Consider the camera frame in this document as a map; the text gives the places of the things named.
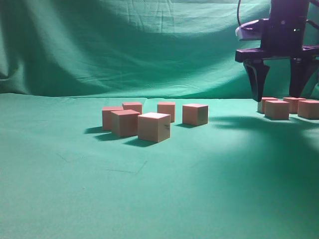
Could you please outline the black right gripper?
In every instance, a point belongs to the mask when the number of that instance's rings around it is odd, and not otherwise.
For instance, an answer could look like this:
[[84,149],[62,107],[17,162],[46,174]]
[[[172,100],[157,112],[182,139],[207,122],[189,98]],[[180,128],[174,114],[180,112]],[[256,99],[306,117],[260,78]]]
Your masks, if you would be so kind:
[[272,0],[268,18],[262,18],[262,38],[259,48],[238,49],[235,61],[244,62],[252,91],[252,99],[260,102],[270,67],[262,59],[291,58],[289,95],[299,98],[310,77],[319,68],[319,46],[304,46],[309,4],[317,0]]

